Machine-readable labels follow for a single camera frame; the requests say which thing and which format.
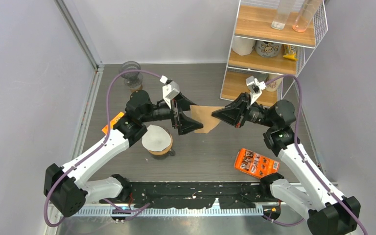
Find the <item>brown paper coffee filter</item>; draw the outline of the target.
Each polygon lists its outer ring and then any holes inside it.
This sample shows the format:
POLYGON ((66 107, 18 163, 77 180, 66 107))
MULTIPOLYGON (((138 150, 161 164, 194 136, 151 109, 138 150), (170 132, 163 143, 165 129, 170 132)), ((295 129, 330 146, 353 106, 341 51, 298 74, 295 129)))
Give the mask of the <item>brown paper coffee filter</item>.
POLYGON ((196 134, 207 134, 213 130, 221 120, 212 116, 212 112, 222 109, 223 106, 190 105, 191 118, 203 124, 203 127, 195 130, 196 134))

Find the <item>white paper coffee filter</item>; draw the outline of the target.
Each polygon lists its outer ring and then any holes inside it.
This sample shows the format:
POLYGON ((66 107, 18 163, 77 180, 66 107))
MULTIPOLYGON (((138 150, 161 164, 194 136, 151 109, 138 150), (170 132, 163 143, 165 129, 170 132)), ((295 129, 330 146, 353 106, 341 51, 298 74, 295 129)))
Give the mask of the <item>white paper coffee filter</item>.
POLYGON ((163 151, 171 145, 171 135, 160 126, 149 125, 142 137, 142 145, 153 152, 163 151))

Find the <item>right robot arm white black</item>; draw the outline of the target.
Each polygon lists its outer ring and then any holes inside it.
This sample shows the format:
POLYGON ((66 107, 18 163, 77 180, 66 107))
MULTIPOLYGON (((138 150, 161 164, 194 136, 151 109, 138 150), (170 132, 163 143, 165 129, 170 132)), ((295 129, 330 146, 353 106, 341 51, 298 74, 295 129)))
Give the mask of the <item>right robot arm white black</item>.
POLYGON ((289 167, 305 189, 301 191, 279 173, 272 173, 260 180, 261 197, 285 202, 302 217, 313 235, 346 235, 360 228, 360 202, 354 196, 345 196, 329 181, 292 129, 291 124, 296 121, 294 105, 280 100, 265 108, 251 104, 250 99, 248 93, 241 93, 211 115, 236 128, 246 121, 267 126, 263 134, 267 148, 289 167))

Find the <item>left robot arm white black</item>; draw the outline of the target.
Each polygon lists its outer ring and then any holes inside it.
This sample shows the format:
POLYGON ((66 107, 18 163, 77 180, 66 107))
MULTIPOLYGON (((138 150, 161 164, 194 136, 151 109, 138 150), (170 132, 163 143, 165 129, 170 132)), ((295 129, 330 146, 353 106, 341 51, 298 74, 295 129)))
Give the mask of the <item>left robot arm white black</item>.
POLYGON ((203 128, 185 115, 194 103, 182 94, 152 103, 148 92, 135 91, 126 103, 125 113, 111 130, 82 155, 62 166, 50 165, 45 172, 44 195, 64 217, 76 214, 86 203, 114 198, 126 202, 131 195, 125 178, 114 174, 105 180, 89 179, 110 159, 124 152, 148 131, 145 123, 170 120, 179 135, 203 128))

